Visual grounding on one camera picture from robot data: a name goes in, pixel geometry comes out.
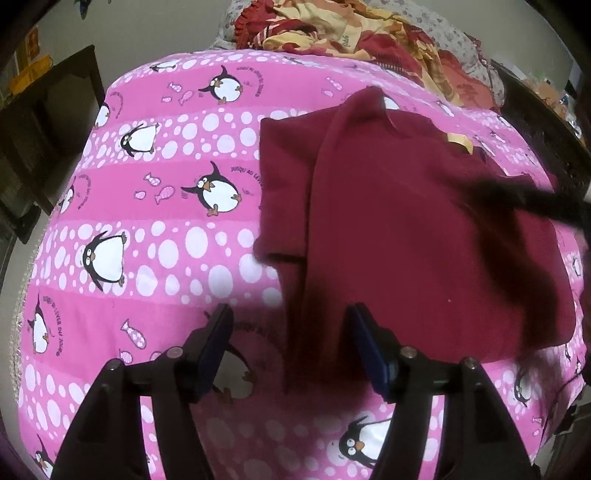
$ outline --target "penguin print bedsheet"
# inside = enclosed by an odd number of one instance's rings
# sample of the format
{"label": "penguin print bedsheet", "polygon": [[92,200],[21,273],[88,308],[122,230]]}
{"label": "penguin print bedsheet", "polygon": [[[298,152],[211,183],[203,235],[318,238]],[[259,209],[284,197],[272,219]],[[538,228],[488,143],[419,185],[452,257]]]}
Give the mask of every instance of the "penguin print bedsheet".
{"label": "penguin print bedsheet", "polygon": [[[261,119],[335,106],[369,85],[385,92],[385,108],[425,115],[442,131],[481,145],[508,175],[527,173],[550,186],[525,141],[496,113],[450,105],[368,63],[205,51],[124,74],[108,89],[51,215],[24,303],[20,429],[47,477],[104,363],[145,362],[182,345],[218,302],[234,308],[235,331],[213,391],[193,407],[215,477],[371,475],[395,405],[365,383],[346,393],[318,387],[284,394],[281,287],[276,270],[252,253]],[[364,225],[370,234],[371,227]],[[572,340],[532,356],[529,368],[513,361],[485,366],[532,459],[543,432],[557,426],[583,386],[582,379],[571,382],[550,408],[586,351],[580,254],[573,232],[556,230],[576,305]],[[141,402],[148,466],[152,478],[163,480],[151,404]],[[434,397],[421,480],[434,475],[444,409],[444,398]]]}

